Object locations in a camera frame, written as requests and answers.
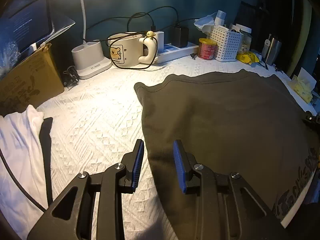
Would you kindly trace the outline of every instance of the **cardboard box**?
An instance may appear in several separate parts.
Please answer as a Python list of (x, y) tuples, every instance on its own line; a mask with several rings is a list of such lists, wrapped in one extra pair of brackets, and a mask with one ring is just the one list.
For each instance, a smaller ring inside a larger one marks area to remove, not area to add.
[(37, 108), (64, 91), (50, 53), (51, 44), (39, 48), (0, 80), (0, 115)]

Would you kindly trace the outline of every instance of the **white mug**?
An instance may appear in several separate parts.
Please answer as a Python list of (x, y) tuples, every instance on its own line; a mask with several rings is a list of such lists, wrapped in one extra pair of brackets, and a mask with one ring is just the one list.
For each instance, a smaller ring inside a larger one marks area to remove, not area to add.
[[(111, 36), (110, 38), (114, 39), (108, 41), (108, 44), (110, 45), (116, 40), (116, 38), (125, 35), (128, 34), (118, 33)], [(143, 44), (148, 47), (149, 52), (147, 56), (143, 56)], [(150, 64), (156, 53), (156, 41), (148, 37), (143, 38), (142, 34), (125, 37), (116, 41), (110, 47), (110, 56), (113, 61), (121, 67), (133, 67), (139, 63)]]

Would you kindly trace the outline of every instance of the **white textured tablecloth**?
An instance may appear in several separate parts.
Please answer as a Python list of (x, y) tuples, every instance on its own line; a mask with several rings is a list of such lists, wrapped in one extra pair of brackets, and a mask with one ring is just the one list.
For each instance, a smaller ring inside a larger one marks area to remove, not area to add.
[[(44, 112), (45, 118), (53, 117), (50, 133), (53, 199), (80, 171), (102, 172), (131, 152), (137, 139), (144, 140), (142, 106), (133, 90), (135, 83), (152, 86), (169, 74), (198, 76), (212, 71), (235, 73), (241, 69), (263, 77), (276, 74), (302, 109), (316, 114), (314, 108), (286, 84), (290, 79), (284, 73), (275, 72), (273, 67), (266, 70), (260, 65), (251, 67), (239, 61), (222, 63), (193, 60), (190, 56), (141, 71), (111, 67), (90, 79), (80, 80), (76, 87), (49, 99), (37, 109)], [(176, 238), (157, 196), (146, 150), (139, 186), (133, 195), (123, 195), (122, 200), (127, 240)], [(92, 239), (96, 239), (96, 219), (95, 212)]]

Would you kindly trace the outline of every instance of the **thermos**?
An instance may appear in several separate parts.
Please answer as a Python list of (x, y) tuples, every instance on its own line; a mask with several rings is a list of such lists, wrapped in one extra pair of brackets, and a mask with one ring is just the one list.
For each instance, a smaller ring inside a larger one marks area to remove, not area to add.
[(278, 57), (278, 54), (280, 52), (282, 43), (278, 41), (275, 37), (271, 38), (270, 45), (267, 51), (267, 54), (264, 58), (265, 62), (272, 66), (275, 62), (276, 58)]

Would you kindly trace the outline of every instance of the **perforated plastic basket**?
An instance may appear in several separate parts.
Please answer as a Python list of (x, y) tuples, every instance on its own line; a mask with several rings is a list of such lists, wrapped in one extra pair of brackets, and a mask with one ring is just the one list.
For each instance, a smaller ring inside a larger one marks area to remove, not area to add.
[(213, 27), (209, 39), (216, 41), (218, 45), (213, 57), (222, 62), (235, 61), (242, 35), (242, 33), (227, 31), (222, 26)]

